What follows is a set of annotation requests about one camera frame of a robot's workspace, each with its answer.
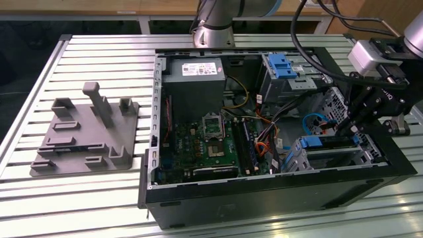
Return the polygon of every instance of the motherboard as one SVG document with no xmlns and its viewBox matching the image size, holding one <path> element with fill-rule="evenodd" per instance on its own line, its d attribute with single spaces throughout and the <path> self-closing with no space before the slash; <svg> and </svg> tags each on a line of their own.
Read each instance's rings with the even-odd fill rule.
<svg viewBox="0 0 423 238">
<path fill-rule="evenodd" d="M 257 135 L 252 119 L 207 115 L 201 121 L 175 124 L 171 142 L 160 148 L 156 180 L 172 184 L 268 173 L 253 148 Z"/>
</svg>

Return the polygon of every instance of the slotted metal tabletop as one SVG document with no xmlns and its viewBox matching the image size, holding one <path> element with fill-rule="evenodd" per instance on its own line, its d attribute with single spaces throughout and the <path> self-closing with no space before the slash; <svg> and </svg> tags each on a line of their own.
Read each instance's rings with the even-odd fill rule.
<svg viewBox="0 0 423 238">
<path fill-rule="evenodd" d="M 341 35 L 300 35 L 325 47 L 344 73 L 352 42 Z M 192 47 L 189 35 L 72 36 L 60 41 L 0 146 L 0 238 L 4 237 L 403 237 L 423 236 L 423 117 L 406 116 L 411 136 L 395 138 L 419 174 L 345 208 L 161 231 L 137 209 L 140 156 L 148 147 L 155 49 Z M 237 47 L 293 47 L 289 35 L 236 35 Z M 133 166 L 100 175 L 31 177 L 56 97 L 89 102 L 84 82 L 97 81 L 109 102 L 132 97 L 141 108 Z"/>
</svg>

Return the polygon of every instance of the wire bundle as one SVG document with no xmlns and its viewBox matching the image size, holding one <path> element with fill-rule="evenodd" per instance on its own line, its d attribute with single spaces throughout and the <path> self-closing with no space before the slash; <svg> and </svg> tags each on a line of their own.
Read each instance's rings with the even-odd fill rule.
<svg viewBox="0 0 423 238">
<path fill-rule="evenodd" d="M 284 116 L 292 109 L 295 109 L 297 107 L 297 105 L 300 105 L 304 102 L 307 97 L 309 97 L 313 94 L 321 93 L 327 89 L 328 89 L 327 87 L 323 87 L 323 88 L 320 88 L 316 91 L 305 92 L 299 97 L 292 99 L 288 103 L 285 103 L 284 106 L 279 109 L 279 111 L 273 115 L 273 117 L 272 117 L 272 119 L 269 121 L 268 127 L 263 130 L 261 134 L 257 137 L 257 141 L 264 141 L 268 138 L 269 133 L 272 131 L 272 128 L 275 128 L 273 125 L 279 121 L 281 116 Z"/>
<path fill-rule="evenodd" d="M 341 22 L 341 24 L 352 29 L 352 30 L 356 30 L 356 31 L 363 31 L 363 32 L 371 32 L 371 33 L 377 33 L 377 34 L 381 34 L 381 35 L 387 35 L 387 36 L 395 36 L 391 32 L 388 31 L 384 31 L 384 30 L 379 30 L 379 29 L 372 29 L 372 28 L 364 28 L 364 27 L 356 27 L 356 26 L 352 26 L 347 23 L 345 20 L 356 20 L 356 21 L 375 21 L 375 22 L 379 22 L 381 23 L 383 20 L 379 19 L 379 18 L 369 18 L 369 19 L 365 19 L 365 18 L 359 18 L 359 17 L 344 17 L 341 14 L 340 14 L 340 11 L 339 11 L 339 8 L 337 8 L 337 4 L 336 4 L 336 0 L 332 0 L 332 6 L 333 6 L 333 10 L 335 12 L 332 12 L 327 7 L 325 5 L 323 4 L 321 0 L 317 0 L 319 2 L 319 5 L 321 6 L 323 10 L 325 10 L 327 13 L 329 13 L 333 17 L 337 17 L 339 18 L 339 21 Z"/>
<path fill-rule="evenodd" d="M 293 18 L 292 18 L 292 23 L 291 23 L 291 28 L 289 28 L 289 31 L 291 31 L 291 38 L 292 38 L 292 43 L 300 53 L 300 55 L 303 56 L 303 58 L 305 59 L 305 61 L 323 73 L 325 74 L 327 76 L 332 77 L 333 79 L 337 79 L 339 81 L 343 81 L 345 83 L 349 83 L 349 84 L 356 84 L 356 85 L 363 85 L 363 86 L 373 86 L 373 87 L 383 87 L 384 89 L 396 89 L 396 90 L 400 90 L 400 89 L 406 89 L 407 85 L 406 84 L 393 84 L 393 83 L 388 83 L 388 82 L 381 82 L 381 81 L 376 81 L 373 79 L 357 79 L 357 78 L 353 78 L 353 77 L 348 77 L 343 74 L 336 74 L 331 71 L 328 71 L 325 69 L 325 67 L 317 63 L 312 57 L 307 54 L 307 51 L 305 49 L 303 48 L 300 42 L 299 42 L 299 39 L 297 39 L 297 36 L 296 36 L 296 22 L 297 22 L 297 18 L 299 18 L 299 15 L 300 15 L 300 12 L 304 8 L 304 5 L 307 3 L 307 0 L 301 0 L 299 6 L 297 6 L 297 9 L 296 9 L 296 12 L 295 12 L 295 15 L 293 15 Z M 336 17 L 339 18 L 343 18 L 345 20 L 361 20 L 361 21 L 377 21 L 380 19 L 377 18 L 359 18 L 359 17 L 344 17 L 339 14 L 335 15 Z"/>
</svg>

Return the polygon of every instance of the wooden table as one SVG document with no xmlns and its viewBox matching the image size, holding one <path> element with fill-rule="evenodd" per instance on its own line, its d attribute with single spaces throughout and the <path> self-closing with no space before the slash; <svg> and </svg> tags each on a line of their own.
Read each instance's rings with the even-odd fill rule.
<svg viewBox="0 0 423 238">
<path fill-rule="evenodd" d="M 339 0 L 339 10 L 343 15 L 359 17 L 379 17 L 403 34 L 408 24 L 412 22 L 423 10 L 422 0 Z M 356 27 L 371 27 L 385 30 L 381 24 L 376 22 L 349 22 Z M 353 38 L 368 40 L 371 37 L 385 37 L 383 35 L 367 32 L 359 32 L 347 29 L 337 19 L 333 20 L 328 34 L 348 33 Z"/>
<path fill-rule="evenodd" d="M 291 21 L 299 0 L 283 0 L 273 16 L 233 20 Z M 0 20 L 136 20 L 149 34 L 151 20 L 192 20 L 197 0 L 0 0 Z M 315 34 L 324 34 L 332 17 L 320 8 L 305 8 L 299 21 L 319 22 Z"/>
</svg>

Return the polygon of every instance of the green circuit board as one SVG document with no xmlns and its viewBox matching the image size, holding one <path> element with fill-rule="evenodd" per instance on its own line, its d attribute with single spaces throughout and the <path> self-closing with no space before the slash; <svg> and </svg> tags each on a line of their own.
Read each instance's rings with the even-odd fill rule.
<svg viewBox="0 0 423 238">
<path fill-rule="evenodd" d="M 232 134 L 231 122 L 224 121 L 221 128 L 224 137 L 220 139 L 204 139 L 205 133 L 217 133 L 220 131 L 219 120 L 205 123 L 196 121 L 173 126 L 173 146 L 167 145 L 160 149 L 160 174 L 161 184 L 181 183 L 184 171 L 187 169 L 209 168 L 209 167 L 240 167 L 236 143 Z M 257 136 L 255 122 L 247 121 L 249 136 L 253 139 Z M 260 170 L 255 175 L 268 173 L 265 162 L 259 164 Z"/>
<path fill-rule="evenodd" d="M 209 126 L 211 131 L 216 131 L 216 126 Z M 233 165 L 237 166 L 237 154 L 235 149 L 235 143 L 232 141 L 232 132 L 229 123 L 224 125 L 225 137 L 221 141 L 203 139 L 203 125 L 195 124 L 180 124 L 176 127 L 176 163 L 179 162 L 181 167 L 204 167 L 204 166 L 221 166 Z M 209 156 L 209 150 L 216 146 L 223 151 L 223 156 Z"/>
</svg>

